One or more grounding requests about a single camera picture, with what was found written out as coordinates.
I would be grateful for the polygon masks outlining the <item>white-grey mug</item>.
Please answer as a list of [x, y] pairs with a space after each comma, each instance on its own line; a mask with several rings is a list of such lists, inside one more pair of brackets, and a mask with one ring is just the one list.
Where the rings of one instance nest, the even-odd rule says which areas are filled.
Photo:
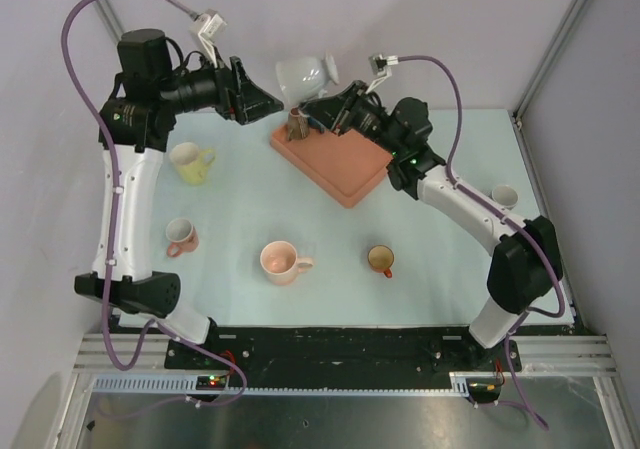
[[276, 78], [289, 106], [320, 98], [330, 83], [339, 85], [339, 72], [333, 55], [304, 56], [279, 61], [275, 66]]

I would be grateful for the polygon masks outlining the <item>yellow faceted mug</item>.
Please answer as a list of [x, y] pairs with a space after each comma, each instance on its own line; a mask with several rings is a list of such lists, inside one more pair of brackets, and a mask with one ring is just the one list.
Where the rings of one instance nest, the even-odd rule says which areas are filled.
[[211, 148], [201, 149], [193, 142], [184, 142], [169, 152], [169, 160], [183, 182], [201, 185], [215, 161], [215, 152]]

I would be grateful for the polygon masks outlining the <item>pink mug with handle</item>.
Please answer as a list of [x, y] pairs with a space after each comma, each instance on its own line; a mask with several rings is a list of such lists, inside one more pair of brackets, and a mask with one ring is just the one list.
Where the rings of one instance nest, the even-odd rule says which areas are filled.
[[169, 241], [166, 255], [170, 258], [194, 252], [199, 246], [199, 237], [194, 224], [186, 218], [172, 220], [165, 230]]

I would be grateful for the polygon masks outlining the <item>small orange mug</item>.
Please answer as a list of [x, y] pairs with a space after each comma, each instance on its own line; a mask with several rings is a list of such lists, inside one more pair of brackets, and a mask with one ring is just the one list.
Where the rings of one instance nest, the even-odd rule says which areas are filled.
[[392, 266], [395, 258], [393, 251], [385, 245], [372, 247], [367, 254], [369, 267], [376, 273], [383, 274], [386, 278], [392, 277]]

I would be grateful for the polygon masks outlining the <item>large peach mug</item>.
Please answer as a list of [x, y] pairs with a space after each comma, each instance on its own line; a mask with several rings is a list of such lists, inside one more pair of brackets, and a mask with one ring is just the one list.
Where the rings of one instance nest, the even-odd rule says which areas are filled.
[[310, 257], [300, 257], [296, 248], [286, 241], [267, 244], [259, 257], [261, 268], [269, 282], [279, 286], [293, 283], [315, 265]]

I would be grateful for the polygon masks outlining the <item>grey-blue patterned mug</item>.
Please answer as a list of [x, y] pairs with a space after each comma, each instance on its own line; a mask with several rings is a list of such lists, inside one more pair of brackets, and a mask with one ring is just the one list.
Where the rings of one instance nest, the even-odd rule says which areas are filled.
[[513, 210], [518, 202], [519, 195], [517, 191], [509, 185], [496, 185], [491, 190], [491, 199], [502, 209], [506, 211]]

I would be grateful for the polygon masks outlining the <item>dark blue mug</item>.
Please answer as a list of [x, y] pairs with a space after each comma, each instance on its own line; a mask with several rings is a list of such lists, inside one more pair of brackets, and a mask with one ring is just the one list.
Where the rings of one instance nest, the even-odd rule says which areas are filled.
[[307, 122], [307, 125], [308, 125], [308, 127], [310, 129], [313, 129], [313, 130], [317, 131], [320, 134], [323, 134], [325, 132], [325, 128], [320, 123], [318, 123], [317, 121], [309, 120]]

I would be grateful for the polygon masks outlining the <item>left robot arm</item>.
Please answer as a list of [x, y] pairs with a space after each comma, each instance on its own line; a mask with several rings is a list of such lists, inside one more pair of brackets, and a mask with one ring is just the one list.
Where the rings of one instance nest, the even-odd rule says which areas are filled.
[[187, 356], [201, 368], [221, 358], [220, 341], [208, 335], [210, 319], [181, 301], [181, 281], [151, 265], [153, 198], [170, 132], [180, 114], [211, 108], [246, 125], [279, 112], [280, 100], [255, 85], [241, 60], [205, 60], [197, 70], [175, 68], [170, 40], [158, 29], [122, 35], [121, 70], [99, 112], [106, 126], [102, 228], [90, 272], [74, 290], [129, 314], [154, 318], [173, 336], [189, 341]]

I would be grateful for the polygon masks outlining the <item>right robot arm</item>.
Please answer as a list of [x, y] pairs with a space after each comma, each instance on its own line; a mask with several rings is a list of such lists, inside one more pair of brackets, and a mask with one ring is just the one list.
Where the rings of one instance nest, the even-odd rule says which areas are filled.
[[489, 296], [469, 325], [464, 362], [486, 369], [497, 344], [515, 332], [534, 302], [559, 290], [562, 260], [553, 223], [521, 218], [467, 185], [428, 143], [433, 126], [425, 102], [405, 97], [391, 111], [367, 93], [361, 81], [328, 98], [300, 103], [300, 111], [323, 129], [342, 136], [355, 130], [388, 152], [391, 185], [446, 215], [488, 253]]

